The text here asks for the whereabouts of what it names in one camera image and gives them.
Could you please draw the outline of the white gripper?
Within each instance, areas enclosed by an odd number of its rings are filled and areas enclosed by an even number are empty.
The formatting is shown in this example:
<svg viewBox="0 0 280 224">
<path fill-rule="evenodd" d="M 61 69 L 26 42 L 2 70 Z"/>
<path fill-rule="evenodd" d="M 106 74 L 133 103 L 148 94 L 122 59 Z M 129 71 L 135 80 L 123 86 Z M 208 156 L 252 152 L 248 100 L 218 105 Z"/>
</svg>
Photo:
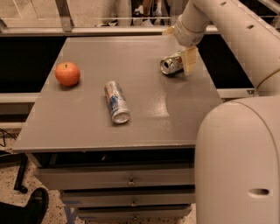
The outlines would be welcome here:
<svg viewBox="0 0 280 224">
<path fill-rule="evenodd" d="M 193 19 L 183 18 L 180 15 L 176 24 L 169 26 L 163 32 L 163 35 L 173 35 L 181 46 L 191 47 L 196 46 L 204 35 L 204 28 L 200 27 Z M 183 65 L 185 75 L 190 75 L 196 66 L 196 54 L 198 48 L 186 48 L 183 52 Z"/>
</svg>

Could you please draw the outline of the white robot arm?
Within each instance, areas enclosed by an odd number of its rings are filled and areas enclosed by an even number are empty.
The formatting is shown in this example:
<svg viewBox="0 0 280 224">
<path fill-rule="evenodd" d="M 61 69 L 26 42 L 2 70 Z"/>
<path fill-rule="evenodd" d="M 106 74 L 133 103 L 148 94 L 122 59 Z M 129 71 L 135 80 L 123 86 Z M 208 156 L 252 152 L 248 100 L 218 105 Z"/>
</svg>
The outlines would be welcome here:
<svg viewBox="0 0 280 224">
<path fill-rule="evenodd" d="M 195 146 L 197 224 L 280 224 L 280 36 L 239 0 L 189 0 L 170 28 L 192 50 L 208 24 L 255 88 L 204 118 Z"/>
</svg>

